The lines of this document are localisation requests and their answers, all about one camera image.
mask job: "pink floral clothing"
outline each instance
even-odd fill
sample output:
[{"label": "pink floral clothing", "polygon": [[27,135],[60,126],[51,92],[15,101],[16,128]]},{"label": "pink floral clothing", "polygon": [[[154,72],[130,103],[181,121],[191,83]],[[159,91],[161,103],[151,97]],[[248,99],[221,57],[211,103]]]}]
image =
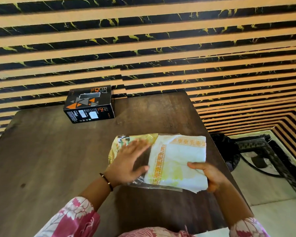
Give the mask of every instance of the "pink floral clothing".
[{"label": "pink floral clothing", "polygon": [[[69,201],[35,237],[92,237],[100,223],[100,216],[91,203],[83,197]],[[161,227],[148,227],[124,233],[119,237],[192,237],[187,231],[174,233]],[[269,237],[261,224],[254,218],[236,223],[230,237]]]}]

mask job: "white fabric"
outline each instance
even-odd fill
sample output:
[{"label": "white fabric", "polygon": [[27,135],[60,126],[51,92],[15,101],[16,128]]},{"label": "white fabric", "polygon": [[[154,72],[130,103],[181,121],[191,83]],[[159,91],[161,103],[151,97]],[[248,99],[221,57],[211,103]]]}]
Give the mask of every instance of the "white fabric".
[{"label": "white fabric", "polygon": [[145,183],[173,186],[197,193],[208,188],[202,170],[188,162],[205,162],[205,136],[159,135],[151,147]]}]

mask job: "orange embroidery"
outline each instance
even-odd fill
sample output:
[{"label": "orange embroidery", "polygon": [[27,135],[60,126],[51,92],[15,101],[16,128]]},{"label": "orange embroidery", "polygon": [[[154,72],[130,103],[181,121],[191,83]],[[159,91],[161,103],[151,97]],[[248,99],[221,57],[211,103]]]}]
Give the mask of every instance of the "orange embroidery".
[{"label": "orange embroidery", "polygon": [[181,144],[181,145],[188,145],[188,146],[195,146],[195,147],[206,147],[205,141],[194,140],[194,139],[187,139],[187,138],[175,138],[171,141],[173,144]]},{"label": "orange embroidery", "polygon": [[159,184],[160,183],[165,150],[166,150],[166,145],[162,145],[161,150],[160,150],[157,160],[156,160],[155,172],[153,174],[152,184]]}]

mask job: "product box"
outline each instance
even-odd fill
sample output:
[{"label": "product box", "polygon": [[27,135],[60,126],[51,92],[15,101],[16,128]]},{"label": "product box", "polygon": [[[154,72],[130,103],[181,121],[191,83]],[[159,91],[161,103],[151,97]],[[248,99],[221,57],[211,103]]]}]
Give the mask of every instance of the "product box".
[{"label": "product box", "polygon": [[63,111],[72,123],[114,118],[111,86],[71,89]]}]

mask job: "right hand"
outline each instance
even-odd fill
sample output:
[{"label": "right hand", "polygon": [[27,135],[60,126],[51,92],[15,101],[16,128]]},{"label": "right hand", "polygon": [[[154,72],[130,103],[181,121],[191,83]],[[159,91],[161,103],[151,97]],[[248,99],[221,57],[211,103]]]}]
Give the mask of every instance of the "right hand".
[{"label": "right hand", "polygon": [[208,192],[215,192],[220,187],[229,183],[229,180],[223,173],[221,173],[216,167],[212,166],[209,163],[198,163],[198,162],[188,162],[187,166],[191,169],[199,169],[204,171],[208,179]]}]

